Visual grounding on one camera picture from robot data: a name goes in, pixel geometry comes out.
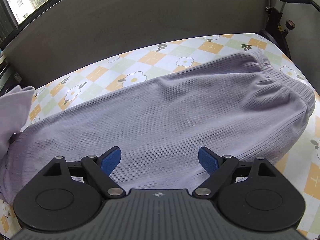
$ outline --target building window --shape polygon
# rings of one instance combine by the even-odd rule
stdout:
[[[30,0],[32,7],[35,9],[37,6],[37,0]]]
[[[21,7],[21,6],[23,5],[22,0],[18,0],[18,1],[17,1],[17,4],[19,5],[19,7]]]

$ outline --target silver screw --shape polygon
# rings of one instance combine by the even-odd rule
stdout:
[[[119,187],[112,187],[108,189],[108,194],[111,196],[120,196],[122,192],[123,192],[123,189]]]
[[[206,187],[199,187],[196,189],[196,194],[199,196],[207,196],[211,193],[211,190],[209,190]]]

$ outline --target checkered tablecloth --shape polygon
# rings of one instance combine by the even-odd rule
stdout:
[[[36,90],[24,129],[45,117],[138,82],[177,72],[238,51],[260,49],[277,70],[311,87],[300,70],[274,44],[261,36],[224,34],[170,41],[126,52],[83,67]],[[302,193],[307,207],[298,227],[314,239],[320,234],[320,97],[297,143],[277,168]],[[17,232],[12,208],[3,203],[0,232]]]

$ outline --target folded cloth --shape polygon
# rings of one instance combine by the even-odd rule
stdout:
[[[111,174],[130,188],[188,188],[207,177],[198,149],[242,160],[279,160],[315,107],[312,90],[275,70],[261,52],[237,53],[85,102],[29,126],[0,168],[3,195],[52,158],[79,161],[119,146]]]
[[[18,85],[0,97],[0,158],[9,148],[9,139],[25,125],[35,89]]]

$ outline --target black equipment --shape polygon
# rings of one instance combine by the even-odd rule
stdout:
[[[287,20],[285,23],[286,29],[280,24],[282,17],[282,12],[286,3],[306,3],[313,5],[318,11],[320,11],[320,6],[316,4],[313,0],[280,0],[283,2],[281,10],[278,11],[276,8],[267,6],[266,12],[269,14],[268,22],[266,28],[261,30],[259,34],[274,43],[284,54],[286,54],[290,59],[290,51],[286,41],[286,36],[289,30],[295,28],[295,24],[291,20]]]
[[[303,197],[263,157],[240,162],[201,147],[199,163],[210,177],[192,195],[186,189],[127,195],[109,177],[120,159],[118,147],[80,162],[55,157],[17,194],[13,209],[23,229],[13,239],[305,239],[295,230]]]

